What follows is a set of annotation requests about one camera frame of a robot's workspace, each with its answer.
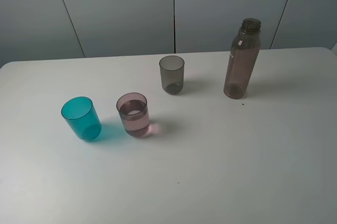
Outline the grey translucent cup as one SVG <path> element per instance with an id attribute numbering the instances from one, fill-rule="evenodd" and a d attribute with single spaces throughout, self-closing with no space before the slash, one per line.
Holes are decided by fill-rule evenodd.
<path id="1" fill-rule="evenodd" d="M 183 89 L 184 66 L 184 59 L 176 55 L 165 56 L 159 61 L 161 85 L 166 93 L 176 95 Z"/>

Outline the teal translucent cup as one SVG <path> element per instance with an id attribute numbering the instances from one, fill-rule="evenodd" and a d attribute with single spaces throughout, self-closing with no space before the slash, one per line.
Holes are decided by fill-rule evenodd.
<path id="1" fill-rule="evenodd" d="M 61 115 L 81 140 L 92 141 L 101 133 L 101 122 L 92 100 L 88 97 L 70 99 L 63 105 Z"/>

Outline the brown translucent water bottle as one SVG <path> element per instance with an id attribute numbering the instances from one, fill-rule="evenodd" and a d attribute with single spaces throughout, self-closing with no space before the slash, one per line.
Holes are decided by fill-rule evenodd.
<path id="1" fill-rule="evenodd" d="M 246 94 L 261 48 L 260 32 L 261 21 L 246 18 L 232 41 L 223 89 L 224 94 L 231 99 L 241 99 Z"/>

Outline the pink translucent cup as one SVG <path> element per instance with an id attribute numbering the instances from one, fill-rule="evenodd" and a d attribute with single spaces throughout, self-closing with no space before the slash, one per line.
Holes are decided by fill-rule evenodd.
<path id="1" fill-rule="evenodd" d="M 116 103 L 125 131 L 132 137 L 143 137 L 149 130 L 147 99 L 140 93 L 128 93 Z"/>

